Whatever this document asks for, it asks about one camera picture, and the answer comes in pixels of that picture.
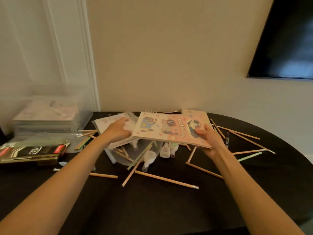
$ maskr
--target white bottle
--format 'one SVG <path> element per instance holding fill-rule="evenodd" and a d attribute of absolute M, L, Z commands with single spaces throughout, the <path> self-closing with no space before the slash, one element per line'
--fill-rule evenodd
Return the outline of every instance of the white bottle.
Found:
<path fill-rule="evenodd" d="M 175 152 L 178 149 L 178 143 L 170 142 L 168 144 L 168 146 L 170 147 L 170 150 L 171 150 L 171 158 L 174 158 L 175 157 Z"/>
<path fill-rule="evenodd" d="M 170 147 L 168 146 L 168 143 L 165 143 L 164 146 L 161 149 L 160 157 L 162 158 L 169 158 L 171 155 Z"/>
<path fill-rule="evenodd" d="M 148 167 L 151 163 L 154 162 L 156 159 L 157 154 L 154 151 L 146 151 L 143 155 L 143 160 L 145 161 L 145 164 L 142 167 L 142 171 L 146 172 L 148 170 Z"/>
<path fill-rule="evenodd" d="M 138 140 L 135 140 L 135 141 L 129 143 L 131 146 L 133 146 L 134 151 L 137 151 L 137 150 L 138 150 L 137 143 L 138 143 Z"/>

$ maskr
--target pen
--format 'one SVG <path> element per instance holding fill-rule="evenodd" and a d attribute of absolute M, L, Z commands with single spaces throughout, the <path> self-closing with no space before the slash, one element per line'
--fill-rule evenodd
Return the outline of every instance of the pen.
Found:
<path fill-rule="evenodd" d="M 229 132 L 226 133 L 226 142 L 225 145 L 228 148 L 228 144 L 229 144 Z"/>

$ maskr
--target television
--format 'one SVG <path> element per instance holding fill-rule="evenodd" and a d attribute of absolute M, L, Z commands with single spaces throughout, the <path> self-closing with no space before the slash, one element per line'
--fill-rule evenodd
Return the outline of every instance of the television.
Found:
<path fill-rule="evenodd" d="M 248 78 L 313 79 L 313 0 L 274 0 Z"/>

